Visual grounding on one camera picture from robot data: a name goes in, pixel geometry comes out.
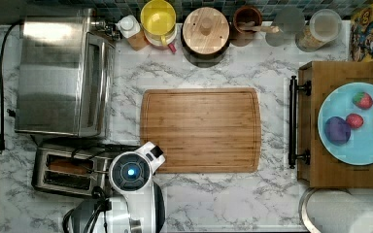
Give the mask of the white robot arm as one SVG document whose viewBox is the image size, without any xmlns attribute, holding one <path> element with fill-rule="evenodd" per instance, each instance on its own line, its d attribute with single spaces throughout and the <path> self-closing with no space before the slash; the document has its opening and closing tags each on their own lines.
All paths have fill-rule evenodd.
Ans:
<svg viewBox="0 0 373 233">
<path fill-rule="evenodd" d="M 164 152 L 151 142 L 115 157 L 108 170 L 112 192 L 96 186 L 90 199 L 64 216 L 63 232 L 160 233 L 165 204 L 153 175 L 164 162 Z"/>
</svg>

